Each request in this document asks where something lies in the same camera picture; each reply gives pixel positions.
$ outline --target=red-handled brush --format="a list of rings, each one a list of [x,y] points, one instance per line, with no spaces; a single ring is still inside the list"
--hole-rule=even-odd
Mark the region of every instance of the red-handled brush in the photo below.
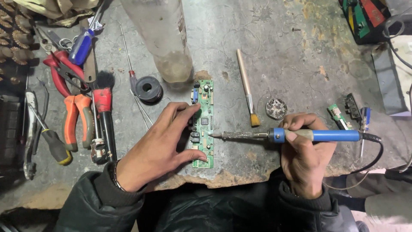
[[[112,90],[115,83],[113,74],[100,71],[96,80],[91,85],[94,95],[94,104],[99,112],[99,120],[102,126],[103,139],[106,145],[107,160],[114,162],[117,160],[115,130],[112,118]]]

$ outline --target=pliers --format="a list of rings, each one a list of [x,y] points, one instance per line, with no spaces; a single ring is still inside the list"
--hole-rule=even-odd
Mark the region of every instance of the pliers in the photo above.
[[[72,64],[68,60],[68,53],[65,50],[58,51],[56,45],[50,39],[50,37],[40,28],[35,28],[37,32],[37,37],[40,41],[40,46],[48,54],[43,63],[50,67],[51,77],[57,88],[57,90],[63,95],[63,97],[70,96],[70,91],[67,87],[66,80],[73,84],[71,78],[67,76],[62,76],[59,72],[75,74],[75,76],[80,77],[82,82],[84,82],[84,72],[79,66]]]
[[[62,124],[62,132],[66,149],[71,152],[77,151],[76,121],[80,113],[83,124],[83,147],[89,148],[94,139],[94,121],[90,109],[91,98],[80,92],[79,85],[72,86],[70,96],[64,99],[66,114]]]

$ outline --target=clear plastic bottle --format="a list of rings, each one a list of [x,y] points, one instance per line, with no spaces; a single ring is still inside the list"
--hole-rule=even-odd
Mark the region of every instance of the clear plastic bottle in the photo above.
[[[193,64],[186,44],[182,0],[120,1],[162,78],[169,83],[186,81]]]

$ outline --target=solder wire spool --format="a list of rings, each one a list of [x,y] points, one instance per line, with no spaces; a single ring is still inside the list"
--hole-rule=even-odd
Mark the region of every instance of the solder wire spool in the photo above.
[[[143,103],[153,105],[161,100],[163,88],[156,78],[144,76],[137,80],[135,93]]]

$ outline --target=fingernail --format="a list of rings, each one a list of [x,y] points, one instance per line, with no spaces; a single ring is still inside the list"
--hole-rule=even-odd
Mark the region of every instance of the fingernail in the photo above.
[[[293,142],[297,137],[297,134],[290,132],[286,134],[286,139]]]

